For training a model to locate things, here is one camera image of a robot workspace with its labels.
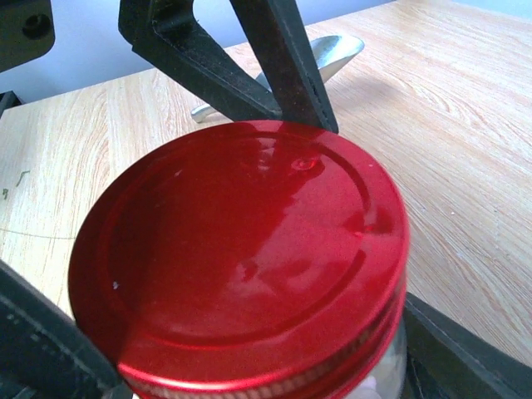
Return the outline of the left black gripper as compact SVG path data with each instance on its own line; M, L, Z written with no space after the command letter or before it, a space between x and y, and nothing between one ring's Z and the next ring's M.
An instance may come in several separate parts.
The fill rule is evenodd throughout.
M1 0L1 72L42 57L55 43L49 0Z

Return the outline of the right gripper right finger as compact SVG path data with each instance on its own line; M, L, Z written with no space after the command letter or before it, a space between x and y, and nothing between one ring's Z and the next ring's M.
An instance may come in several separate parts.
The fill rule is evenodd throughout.
M530 398L531 368L406 295L404 398Z

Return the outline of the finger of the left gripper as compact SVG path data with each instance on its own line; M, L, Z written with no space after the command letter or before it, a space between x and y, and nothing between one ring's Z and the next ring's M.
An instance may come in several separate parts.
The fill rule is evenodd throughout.
M134 53L230 120L282 117L273 94L199 25L191 1L121 0L118 27Z
M232 1L285 121L339 132L295 1Z

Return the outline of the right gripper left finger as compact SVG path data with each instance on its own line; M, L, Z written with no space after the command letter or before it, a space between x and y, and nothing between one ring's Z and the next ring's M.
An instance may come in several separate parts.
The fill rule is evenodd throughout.
M76 324L1 263L1 397L132 398Z

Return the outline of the metal scoop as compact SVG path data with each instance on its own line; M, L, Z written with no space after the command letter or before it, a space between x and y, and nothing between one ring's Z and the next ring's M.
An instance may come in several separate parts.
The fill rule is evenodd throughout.
M350 35L330 35L313 39L310 46L323 83L325 83L360 54L365 48L365 43L362 39ZM255 77L255 81L271 91L268 79L263 72ZM211 105L203 104L195 107L190 112L190 116L194 122L199 124L217 112Z

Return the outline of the red jar lid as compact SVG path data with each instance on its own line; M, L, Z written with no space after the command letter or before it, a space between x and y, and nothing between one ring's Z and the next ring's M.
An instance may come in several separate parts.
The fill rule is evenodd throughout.
M139 159L74 244L77 326L143 398L351 398L399 328L404 201L366 151L282 121Z

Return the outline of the clear plastic jar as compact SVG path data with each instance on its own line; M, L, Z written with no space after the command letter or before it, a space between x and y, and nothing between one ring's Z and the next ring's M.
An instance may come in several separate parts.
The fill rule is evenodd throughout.
M406 378L406 360L406 328L404 322L400 321L381 360L354 389L351 398L400 398Z

